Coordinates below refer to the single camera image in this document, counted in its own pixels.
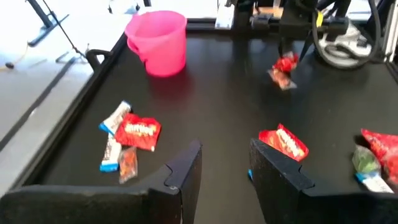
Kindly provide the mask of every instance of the cable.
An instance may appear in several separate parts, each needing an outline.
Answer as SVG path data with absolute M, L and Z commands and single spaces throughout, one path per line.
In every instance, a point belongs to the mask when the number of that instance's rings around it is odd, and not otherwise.
M 351 65 L 351 66 L 341 66 L 338 63 L 335 63 L 333 61 L 331 61 L 330 59 L 328 59 L 325 54 L 323 53 L 322 48 L 319 45 L 319 38 L 318 38 L 318 32 L 317 32 L 317 17 L 318 17 L 318 12 L 316 9 L 314 9 L 312 11 L 312 37 L 313 37 L 313 42 L 315 45 L 316 50 L 318 51 L 319 56 L 321 56 L 321 58 L 328 63 L 329 65 L 338 68 L 338 69 L 354 69 L 354 68 L 358 68 L 362 65 L 364 65 L 365 63 L 371 61 L 373 59 L 373 57 L 377 54 L 377 51 L 379 50 L 379 42 L 380 42 L 380 38 L 381 38 L 381 25 L 380 25 L 380 17 L 379 17 L 379 12 L 377 10 L 377 6 L 376 3 L 374 2 L 374 0 L 368 0 L 368 3 L 370 5 L 371 8 L 371 12 L 374 16 L 374 23 L 376 26 L 376 37 L 374 39 L 374 44 L 372 46 L 372 51 L 371 53 L 367 56 L 367 57 L 361 57 L 360 60 L 358 60 L 358 63 L 356 63 L 355 65 Z
M 86 58 L 86 55 L 84 55 L 81 51 L 79 51 L 79 49 L 77 49 L 77 47 L 75 46 L 75 44 L 73 44 L 72 40 L 69 38 L 68 34 L 65 32 L 65 30 L 63 29 L 63 27 L 61 26 L 61 22 L 57 19 L 55 13 L 53 12 L 53 10 L 51 10 L 50 6 L 47 4 L 47 2 L 45 2 L 45 0 L 43 0 L 45 7 L 49 10 L 52 18 L 55 20 L 55 22 L 57 23 L 57 25 L 61 28 L 63 34 L 65 35 L 65 37 L 67 37 L 70 45 L 72 46 L 72 49 L 75 50 L 76 53 L 78 53 L 81 57 Z
M 27 49 L 29 48 L 29 45 L 26 42 L 26 48 L 25 52 L 19 57 L 19 59 L 13 61 L 13 62 L 7 62 L 6 65 L 0 67 L 0 72 L 5 71 L 5 70 L 10 70 L 13 69 L 16 64 L 18 64 L 24 57 L 27 55 Z

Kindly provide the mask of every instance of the black clamp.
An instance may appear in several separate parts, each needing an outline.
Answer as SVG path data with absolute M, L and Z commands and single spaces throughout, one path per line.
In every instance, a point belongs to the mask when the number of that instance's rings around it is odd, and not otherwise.
M 258 14 L 250 18 L 252 29 L 269 30 L 269 19 L 272 14 Z

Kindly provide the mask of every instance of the green candy wrapper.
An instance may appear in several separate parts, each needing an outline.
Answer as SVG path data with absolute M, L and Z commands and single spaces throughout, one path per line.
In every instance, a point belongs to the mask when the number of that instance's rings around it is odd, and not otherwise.
M 376 156 L 366 147 L 356 146 L 353 156 L 353 164 L 357 172 L 369 173 L 380 172 L 381 165 Z

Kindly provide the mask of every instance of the candy bar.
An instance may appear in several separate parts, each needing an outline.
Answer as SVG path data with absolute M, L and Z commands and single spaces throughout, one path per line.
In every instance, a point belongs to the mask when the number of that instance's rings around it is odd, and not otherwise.
M 124 116 L 128 114 L 130 110 L 130 104 L 126 101 L 122 101 L 118 108 L 116 108 L 116 110 L 111 114 L 111 116 L 99 124 L 99 128 L 109 134 L 115 135 L 120 123 L 123 121 Z
M 99 170 L 102 172 L 116 171 L 119 167 L 121 149 L 122 145 L 117 143 L 111 134 L 108 134 L 108 143 L 106 143 L 104 158 L 99 166 Z
M 140 118 L 135 114 L 127 114 L 116 131 L 117 142 L 126 146 L 155 151 L 161 125 L 154 118 Z
M 381 178 L 379 172 L 370 172 L 367 174 L 357 173 L 356 178 L 364 184 L 370 191 L 394 193 L 387 183 Z
M 130 147 L 121 153 L 120 160 L 120 178 L 119 183 L 124 184 L 129 179 L 138 175 L 137 167 L 137 150 Z

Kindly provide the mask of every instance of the candy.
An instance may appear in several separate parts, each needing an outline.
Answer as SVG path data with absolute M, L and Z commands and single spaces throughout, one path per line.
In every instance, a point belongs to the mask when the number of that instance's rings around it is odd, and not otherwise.
M 155 151 L 161 125 L 154 118 L 140 118 L 135 114 L 127 114 L 115 138 L 122 145 L 136 146 L 139 149 Z
M 298 62 L 296 54 L 287 54 L 279 58 L 272 69 L 268 71 L 269 75 L 282 90 L 296 88 L 296 84 L 290 79 L 290 73 L 296 68 Z
M 108 134 L 108 142 L 106 143 L 104 158 L 99 166 L 99 170 L 102 172 L 116 171 L 119 168 L 121 149 L 122 145 L 117 143 L 111 134 Z
M 301 161 L 308 154 L 304 143 L 281 124 L 276 131 L 261 131 L 259 139 L 296 161 Z
M 356 146 L 353 156 L 353 164 L 357 172 L 380 172 L 381 166 L 376 156 L 366 147 Z
M 394 184 L 398 184 L 398 136 L 374 133 L 367 129 L 362 129 L 361 132 L 370 143 L 370 149 L 383 166 L 389 179 Z
M 138 175 L 137 150 L 135 147 L 130 147 L 122 151 L 120 160 L 120 177 L 119 183 L 124 184 L 129 179 Z
M 365 185 L 370 191 L 373 192 L 384 192 L 384 193 L 394 193 L 387 183 L 381 178 L 379 172 L 370 172 L 367 174 L 357 173 L 356 178 Z
M 120 123 L 122 122 L 124 116 L 128 114 L 131 110 L 131 106 L 126 101 L 122 101 L 118 108 L 99 124 L 99 128 L 109 134 L 115 135 Z

